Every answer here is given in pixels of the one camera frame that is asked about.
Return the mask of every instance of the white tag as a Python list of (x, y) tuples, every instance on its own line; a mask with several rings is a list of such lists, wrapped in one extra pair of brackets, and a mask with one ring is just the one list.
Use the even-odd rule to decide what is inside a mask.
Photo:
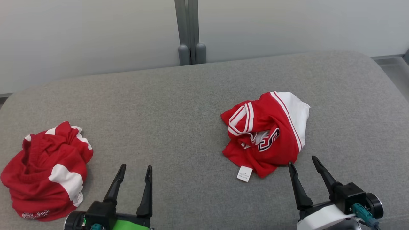
[(237, 179), (240, 179), (245, 182), (249, 182), (252, 171), (253, 171), (252, 168), (241, 166), (237, 174)]

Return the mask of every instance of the red and white jersey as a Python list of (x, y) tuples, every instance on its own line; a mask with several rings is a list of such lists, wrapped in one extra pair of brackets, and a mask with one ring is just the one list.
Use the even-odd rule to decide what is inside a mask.
[(67, 216), (81, 204), (87, 177), (85, 164), (93, 155), (81, 131), (63, 122), (24, 138), (22, 151), (0, 177), (10, 190), (12, 207), (22, 218), (52, 221)]
[(295, 162), (305, 144), (309, 108), (290, 92), (268, 92), (234, 106), (221, 115), (231, 138), (223, 154), (262, 178)]

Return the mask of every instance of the gray cushion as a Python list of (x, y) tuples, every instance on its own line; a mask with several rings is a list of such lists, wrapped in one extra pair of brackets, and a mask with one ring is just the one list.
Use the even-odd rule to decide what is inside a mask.
[[(222, 154), (229, 138), (220, 114), (269, 91), (292, 92), (311, 106), (306, 146), (295, 164), (307, 194), (328, 199), (311, 156), (342, 183), (383, 202), (383, 229), (409, 225), (409, 106), (377, 66), (356, 52), (320, 52), (66, 79), (13, 94), (0, 110), (0, 168), (23, 138), (68, 120), (94, 149), (86, 210), (127, 164), (117, 211), (135, 213), (153, 166), (156, 229), (295, 229), (286, 167), (249, 183)], [(62, 228), (24, 220), (0, 186), (1, 229)]]

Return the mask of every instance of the white wall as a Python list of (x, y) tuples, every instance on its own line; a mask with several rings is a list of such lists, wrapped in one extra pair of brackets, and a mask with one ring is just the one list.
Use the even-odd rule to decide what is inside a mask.
[(172, 0), (0, 0), (0, 94), (179, 65)]
[(198, 0), (207, 61), (346, 49), (409, 48), (408, 0)]

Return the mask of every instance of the white stripe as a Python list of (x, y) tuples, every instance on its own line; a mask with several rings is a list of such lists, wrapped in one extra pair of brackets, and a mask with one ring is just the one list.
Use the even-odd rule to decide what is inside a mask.
[(83, 200), (82, 176), (76, 172), (70, 172), (64, 165), (56, 164), (51, 171), (48, 179), (52, 182), (59, 183), (67, 192), (70, 201), (75, 207), (81, 204)]
[(235, 135), (235, 136), (240, 136), (240, 134), (236, 133), (236, 131), (234, 131), (232, 128), (230, 128), (230, 126), (229, 126), (229, 128), (228, 128), (228, 131), (229, 131), (231, 134)]
[(75, 125), (71, 126), (71, 128), (78, 129), (78, 134), (77, 134), (76, 137), (78, 138), (78, 140), (80, 140), (80, 141), (82, 141), (84, 143), (87, 143), (88, 144), (88, 149), (91, 150), (92, 149), (91, 144), (88, 142), (88, 140), (86, 138), (82, 137), (82, 135), (80, 134), (80, 132), (82, 132), (82, 129), (80, 127), (78, 127), (78, 126), (75, 126)]
[(244, 142), (241, 143), (241, 146), (242, 146), (244, 149), (250, 148), (250, 146), (249, 146), (248, 144), (245, 144)]
[(298, 152), (301, 151), (301, 143), (300, 143), (300, 141), (298, 140), (298, 137), (297, 137), (298, 135), (297, 135), (297, 133), (296, 133), (296, 131), (295, 131), (295, 129), (294, 129), (294, 125), (293, 125), (292, 122), (291, 122), (290, 115), (287, 113), (287, 109), (285, 108), (285, 106), (284, 106), (284, 104), (281, 102), (281, 100), (280, 100), (279, 98), (277, 98), (277, 96), (274, 94), (274, 92), (270, 92), (270, 94), (271, 94), (271, 96), (280, 104), (280, 106), (281, 106), (281, 108), (283, 109), (285, 115), (287, 116), (288, 122), (289, 122), (290, 125), (291, 125), (291, 128), (292, 128), (292, 131), (293, 131), (293, 133), (294, 133), (295, 139), (297, 140)]
[(307, 119), (310, 115), (310, 106), (290, 92), (276, 92), (276, 94), (287, 107), (292, 124), (301, 142), (301, 148), (303, 148), (306, 140), (305, 133)]
[(244, 132), (247, 132), (248, 130), (248, 126), (249, 126), (249, 106), (247, 104), (244, 104), (244, 106), (246, 107), (246, 125), (244, 127)]
[(57, 126), (52, 128), (52, 129), (47, 130), (47, 132), (45, 132), (45, 134), (55, 135), (55, 128), (57, 128)]
[(28, 141), (31, 141), (31, 136), (30, 136), (30, 134), (29, 134), (27, 137), (25, 137), (24, 139), (26, 139), (26, 140), (28, 140)]
[(249, 114), (250, 114), (248, 132), (251, 132), (253, 131), (254, 111), (253, 111), (253, 104), (251, 102), (248, 103), (248, 106), (249, 106)]
[[(237, 123), (244, 117), (247, 115), (246, 118), (251, 118), (254, 117), (254, 112), (253, 112), (253, 106), (251, 106), (251, 108), (246, 107), (247, 104), (245, 104), (244, 106), (241, 106), (238, 110), (236, 110), (236, 112), (230, 117), (229, 119), (229, 128), (228, 131), (234, 135), (234, 136), (240, 136), (242, 134), (249, 134), (250, 135), (250, 140), (253, 142), (254, 141), (254, 137), (253, 134), (251, 132), (247, 132), (247, 128), (248, 125), (246, 123), (246, 127), (245, 129), (242, 131), (238, 130), (236, 128)], [(251, 120), (251, 129), (253, 129), (253, 120)]]

